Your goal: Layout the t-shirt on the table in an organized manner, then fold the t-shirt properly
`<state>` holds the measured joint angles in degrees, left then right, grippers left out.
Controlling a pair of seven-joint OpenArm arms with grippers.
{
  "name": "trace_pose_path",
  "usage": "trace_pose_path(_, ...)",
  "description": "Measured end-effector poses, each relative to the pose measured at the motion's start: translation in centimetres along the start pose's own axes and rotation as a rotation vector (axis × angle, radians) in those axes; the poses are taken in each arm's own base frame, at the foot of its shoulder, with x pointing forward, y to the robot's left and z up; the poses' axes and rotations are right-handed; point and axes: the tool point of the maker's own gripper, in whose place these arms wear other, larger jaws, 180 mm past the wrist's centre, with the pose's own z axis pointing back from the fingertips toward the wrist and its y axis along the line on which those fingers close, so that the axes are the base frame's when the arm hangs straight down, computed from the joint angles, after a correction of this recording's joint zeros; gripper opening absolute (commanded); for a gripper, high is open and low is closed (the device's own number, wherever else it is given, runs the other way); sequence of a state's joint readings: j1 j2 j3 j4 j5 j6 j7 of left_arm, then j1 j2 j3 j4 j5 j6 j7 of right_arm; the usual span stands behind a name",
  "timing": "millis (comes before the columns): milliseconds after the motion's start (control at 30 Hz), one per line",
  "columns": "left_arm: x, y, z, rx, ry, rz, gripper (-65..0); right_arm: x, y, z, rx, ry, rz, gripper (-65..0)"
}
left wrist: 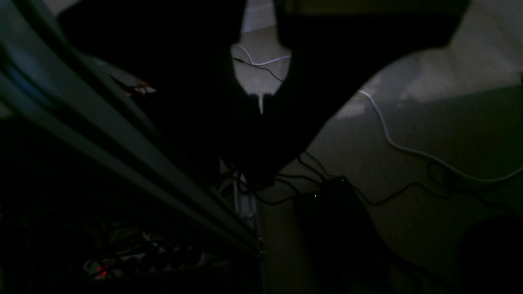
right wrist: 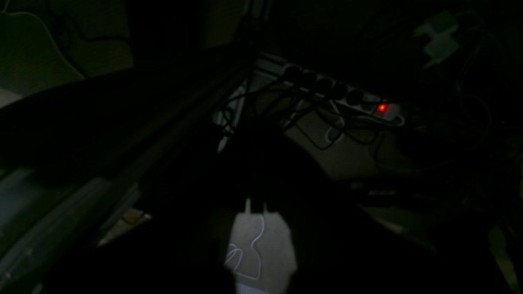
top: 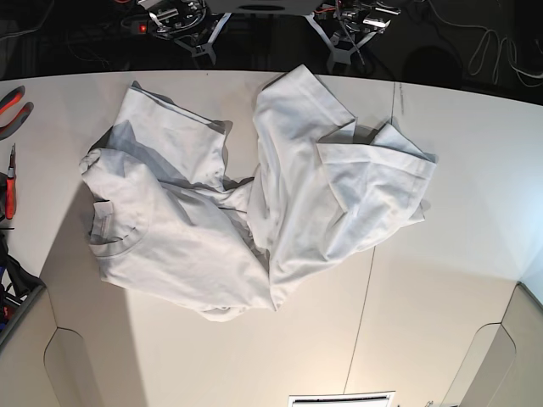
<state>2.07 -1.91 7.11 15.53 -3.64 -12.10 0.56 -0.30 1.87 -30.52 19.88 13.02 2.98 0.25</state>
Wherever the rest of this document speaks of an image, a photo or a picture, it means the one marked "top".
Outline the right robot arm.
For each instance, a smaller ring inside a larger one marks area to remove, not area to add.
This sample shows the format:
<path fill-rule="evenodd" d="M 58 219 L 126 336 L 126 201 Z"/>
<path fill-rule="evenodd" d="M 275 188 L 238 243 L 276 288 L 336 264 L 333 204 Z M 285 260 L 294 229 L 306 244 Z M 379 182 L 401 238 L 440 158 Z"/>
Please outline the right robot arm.
<path fill-rule="evenodd" d="M 214 43 L 231 13 L 215 14 L 206 1 L 136 1 L 144 14 L 128 28 L 135 35 L 150 35 L 174 42 L 190 52 L 193 59 L 208 57 L 216 64 Z"/>

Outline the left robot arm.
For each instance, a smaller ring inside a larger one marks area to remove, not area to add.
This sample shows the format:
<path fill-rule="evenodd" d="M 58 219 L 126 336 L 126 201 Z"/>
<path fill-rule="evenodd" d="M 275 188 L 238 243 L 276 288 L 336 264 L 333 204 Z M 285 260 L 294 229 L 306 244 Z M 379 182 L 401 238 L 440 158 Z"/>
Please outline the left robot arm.
<path fill-rule="evenodd" d="M 353 59 L 364 67 L 362 48 L 386 31 L 391 20 L 400 15 L 401 4 L 384 0 L 324 1 L 305 15 L 329 50 L 327 70 L 332 72 L 338 64 L 352 65 Z"/>

